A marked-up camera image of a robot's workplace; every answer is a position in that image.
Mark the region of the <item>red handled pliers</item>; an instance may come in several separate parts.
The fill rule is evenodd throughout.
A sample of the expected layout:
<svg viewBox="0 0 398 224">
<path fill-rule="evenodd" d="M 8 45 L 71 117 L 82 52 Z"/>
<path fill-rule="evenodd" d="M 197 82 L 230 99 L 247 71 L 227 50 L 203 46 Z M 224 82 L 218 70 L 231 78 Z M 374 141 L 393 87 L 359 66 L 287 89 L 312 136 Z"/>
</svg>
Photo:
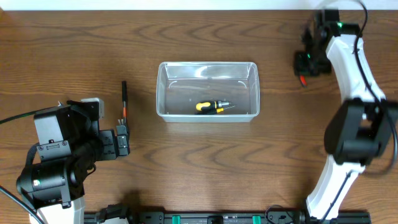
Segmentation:
<svg viewBox="0 0 398 224">
<path fill-rule="evenodd" d="M 306 82 L 306 80 L 305 80 L 305 77 L 304 77 L 303 75 L 300 75 L 300 76 L 299 76 L 299 80 L 300 80 L 301 85 L 302 85 L 304 88 L 306 88 L 306 87 L 307 87 L 307 82 Z"/>
</svg>

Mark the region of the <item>small claw hammer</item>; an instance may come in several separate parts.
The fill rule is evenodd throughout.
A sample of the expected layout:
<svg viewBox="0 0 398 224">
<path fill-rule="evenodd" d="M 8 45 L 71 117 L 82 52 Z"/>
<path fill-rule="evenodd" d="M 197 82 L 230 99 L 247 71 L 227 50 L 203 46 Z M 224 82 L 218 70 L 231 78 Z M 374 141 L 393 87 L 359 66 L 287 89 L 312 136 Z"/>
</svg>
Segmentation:
<svg viewBox="0 0 398 224">
<path fill-rule="evenodd" d="M 122 118 L 119 120 L 120 125 L 126 125 L 127 123 L 127 81 L 122 81 L 122 103 L 123 103 L 123 113 Z"/>
</svg>

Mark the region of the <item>stubby yellow black screwdriver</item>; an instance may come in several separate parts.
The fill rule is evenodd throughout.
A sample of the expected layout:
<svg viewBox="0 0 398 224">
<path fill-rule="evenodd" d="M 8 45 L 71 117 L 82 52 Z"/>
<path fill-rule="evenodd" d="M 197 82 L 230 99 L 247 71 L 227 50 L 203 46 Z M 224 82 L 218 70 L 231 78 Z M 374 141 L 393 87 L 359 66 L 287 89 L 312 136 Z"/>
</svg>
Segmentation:
<svg viewBox="0 0 398 224">
<path fill-rule="evenodd" d="M 213 112 L 220 113 L 224 111 L 232 103 L 229 101 L 203 101 L 196 104 L 195 108 L 198 112 L 207 113 Z"/>
</svg>

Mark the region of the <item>slim black yellow screwdriver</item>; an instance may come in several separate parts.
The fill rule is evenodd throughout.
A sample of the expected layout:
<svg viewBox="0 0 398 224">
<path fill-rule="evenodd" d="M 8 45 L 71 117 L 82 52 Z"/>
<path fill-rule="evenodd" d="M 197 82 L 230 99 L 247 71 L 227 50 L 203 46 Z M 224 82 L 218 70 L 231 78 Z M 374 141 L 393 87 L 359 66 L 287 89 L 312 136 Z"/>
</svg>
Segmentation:
<svg viewBox="0 0 398 224">
<path fill-rule="evenodd" d="M 198 115 L 214 115 L 214 114 L 219 114 L 221 112 L 224 112 L 224 111 L 234 108 L 234 107 L 236 107 L 236 105 L 227 106 L 225 108 L 212 108 L 212 109 L 198 111 L 197 114 Z"/>
</svg>

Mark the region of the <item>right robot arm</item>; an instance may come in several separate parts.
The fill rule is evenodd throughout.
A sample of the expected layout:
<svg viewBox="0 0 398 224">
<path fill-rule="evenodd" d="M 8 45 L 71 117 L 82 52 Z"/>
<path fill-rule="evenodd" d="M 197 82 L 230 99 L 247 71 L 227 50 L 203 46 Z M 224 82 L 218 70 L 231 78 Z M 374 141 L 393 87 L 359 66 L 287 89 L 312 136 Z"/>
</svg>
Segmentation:
<svg viewBox="0 0 398 224">
<path fill-rule="evenodd" d="M 363 26 L 340 21 L 337 9 L 314 13 L 294 55 L 294 73 L 305 77 L 334 72 L 341 106 L 324 133 L 327 159 L 321 176 L 295 214 L 295 223 L 370 223 L 367 213 L 341 213 L 340 205 L 356 178 L 388 141 L 397 141 L 397 102 L 378 87 L 363 49 Z"/>
</svg>

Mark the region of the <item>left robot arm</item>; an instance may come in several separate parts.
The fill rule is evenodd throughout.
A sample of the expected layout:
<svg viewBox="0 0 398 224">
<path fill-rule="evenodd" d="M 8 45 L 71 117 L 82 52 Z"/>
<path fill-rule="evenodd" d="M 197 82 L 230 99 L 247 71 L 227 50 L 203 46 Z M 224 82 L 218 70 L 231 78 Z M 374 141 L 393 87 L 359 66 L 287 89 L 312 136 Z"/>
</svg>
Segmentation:
<svg viewBox="0 0 398 224">
<path fill-rule="evenodd" d="M 127 109 L 116 129 L 101 130 L 104 103 L 99 98 L 68 101 L 34 114 L 38 143 L 28 151 L 16 181 L 31 223 L 102 223 L 85 214 L 85 179 L 96 162 L 128 156 Z"/>
</svg>

